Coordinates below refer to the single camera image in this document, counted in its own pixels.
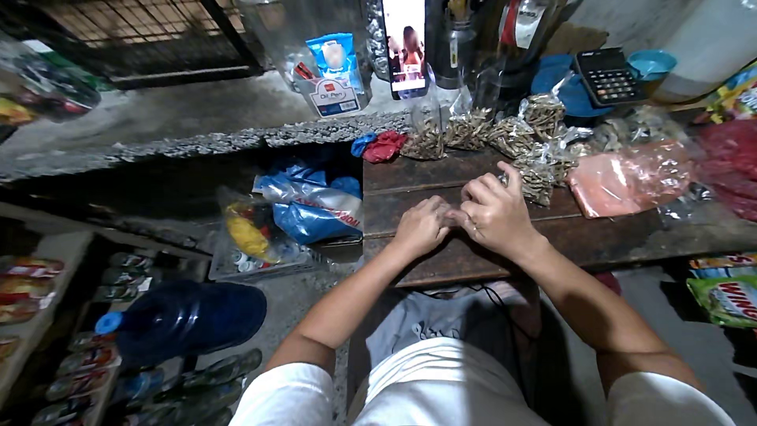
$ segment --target wooden table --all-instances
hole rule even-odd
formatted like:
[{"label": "wooden table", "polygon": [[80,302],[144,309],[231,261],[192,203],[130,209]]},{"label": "wooden table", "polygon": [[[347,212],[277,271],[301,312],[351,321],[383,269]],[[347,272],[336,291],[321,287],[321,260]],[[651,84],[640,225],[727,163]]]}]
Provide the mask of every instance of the wooden table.
[{"label": "wooden table", "polygon": [[[447,154],[440,161],[400,157],[391,163],[364,163],[363,252],[367,259],[391,241],[408,208],[433,195],[459,202],[460,190],[469,180],[486,172],[497,173],[497,162],[505,159],[490,149],[448,150]],[[567,188],[555,189],[549,208],[529,203],[528,209],[536,229],[582,267],[757,248],[757,224],[730,215],[716,202],[697,211],[696,223],[676,224],[671,229],[663,227],[657,210],[622,218],[586,219]],[[463,231],[454,230],[434,252],[408,268],[397,285],[505,277],[512,267],[506,259],[472,242]]]}]

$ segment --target bottle cap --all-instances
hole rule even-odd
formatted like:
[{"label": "bottle cap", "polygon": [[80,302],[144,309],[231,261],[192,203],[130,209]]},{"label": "bottle cap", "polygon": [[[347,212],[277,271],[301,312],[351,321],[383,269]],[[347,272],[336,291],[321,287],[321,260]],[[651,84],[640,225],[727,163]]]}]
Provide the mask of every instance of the bottle cap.
[{"label": "bottle cap", "polygon": [[95,333],[112,333],[121,325],[121,321],[123,321],[122,312],[108,312],[97,320],[97,324],[95,324]]}]

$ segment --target hand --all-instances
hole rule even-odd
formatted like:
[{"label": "hand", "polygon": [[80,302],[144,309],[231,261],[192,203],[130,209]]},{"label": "hand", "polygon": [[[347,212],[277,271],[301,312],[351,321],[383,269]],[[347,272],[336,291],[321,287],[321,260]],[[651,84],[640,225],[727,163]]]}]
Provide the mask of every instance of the hand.
[{"label": "hand", "polygon": [[463,187],[460,210],[447,216],[475,242],[519,263],[548,242],[531,224],[518,170],[504,161],[497,167],[507,173],[508,186],[491,173],[471,180]]},{"label": "hand", "polygon": [[413,259],[435,249],[450,232],[449,227],[442,226],[443,218],[436,212],[442,203],[440,196],[432,196],[405,211],[391,246]]}]

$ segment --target smartphone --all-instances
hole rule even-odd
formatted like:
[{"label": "smartphone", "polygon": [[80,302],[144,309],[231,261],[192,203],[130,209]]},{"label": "smartphone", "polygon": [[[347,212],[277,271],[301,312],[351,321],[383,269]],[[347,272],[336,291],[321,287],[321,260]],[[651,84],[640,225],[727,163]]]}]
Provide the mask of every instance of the smartphone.
[{"label": "smartphone", "polygon": [[382,0],[391,97],[419,98],[428,92],[425,0]]}]

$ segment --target calculator keypad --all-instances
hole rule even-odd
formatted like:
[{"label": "calculator keypad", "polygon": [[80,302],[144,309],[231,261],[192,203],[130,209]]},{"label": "calculator keypad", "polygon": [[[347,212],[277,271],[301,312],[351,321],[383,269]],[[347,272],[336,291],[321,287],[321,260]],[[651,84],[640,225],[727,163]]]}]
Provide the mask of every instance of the calculator keypad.
[{"label": "calculator keypad", "polygon": [[600,101],[631,100],[638,94],[633,77],[627,70],[589,71],[586,75]]}]

